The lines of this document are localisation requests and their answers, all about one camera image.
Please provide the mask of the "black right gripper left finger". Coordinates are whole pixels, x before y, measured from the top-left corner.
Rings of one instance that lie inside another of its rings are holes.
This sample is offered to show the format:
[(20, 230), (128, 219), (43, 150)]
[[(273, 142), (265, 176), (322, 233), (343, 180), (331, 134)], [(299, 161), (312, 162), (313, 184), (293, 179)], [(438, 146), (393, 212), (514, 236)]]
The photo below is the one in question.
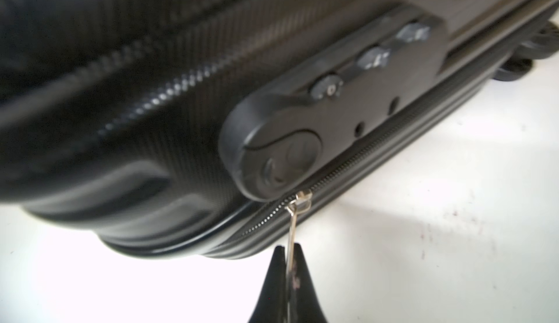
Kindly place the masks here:
[(275, 247), (249, 323), (285, 322), (287, 314), (285, 247)]

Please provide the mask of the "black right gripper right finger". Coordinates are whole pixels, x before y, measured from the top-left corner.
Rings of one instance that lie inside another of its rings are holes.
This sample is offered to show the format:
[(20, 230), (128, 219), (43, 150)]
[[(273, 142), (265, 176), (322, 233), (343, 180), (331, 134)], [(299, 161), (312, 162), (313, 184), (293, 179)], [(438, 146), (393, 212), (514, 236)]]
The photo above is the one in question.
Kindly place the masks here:
[(326, 323), (309, 267), (300, 244), (295, 243), (289, 270), (289, 322)]

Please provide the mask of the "silver zipper pull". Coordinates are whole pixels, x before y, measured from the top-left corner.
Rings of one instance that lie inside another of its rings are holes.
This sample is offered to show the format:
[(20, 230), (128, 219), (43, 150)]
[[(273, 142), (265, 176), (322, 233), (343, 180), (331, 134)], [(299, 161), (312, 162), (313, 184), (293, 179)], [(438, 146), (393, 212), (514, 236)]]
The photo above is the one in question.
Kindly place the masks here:
[(288, 244), (286, 251), (286, 282), (291, 281), (293, 276), (293, 263), (294, 263), (294, 247), (296, 238), (296, 227), (298, 216), (310, 210), (312, 207), (313, 192), (309, 189), (300, 190), (295, 193), (292, 201), (288, 203), (285, 209), (291, 216), (288, 232)]

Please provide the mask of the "black hard-shell suitcase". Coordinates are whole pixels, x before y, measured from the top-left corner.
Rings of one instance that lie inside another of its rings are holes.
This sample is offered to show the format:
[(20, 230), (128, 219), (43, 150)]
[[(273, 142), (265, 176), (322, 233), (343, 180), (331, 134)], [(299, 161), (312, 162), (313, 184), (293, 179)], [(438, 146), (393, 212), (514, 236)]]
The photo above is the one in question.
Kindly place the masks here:
[(1, 203), (254, 255), (469, 100), (558, 0), (1, 0)]

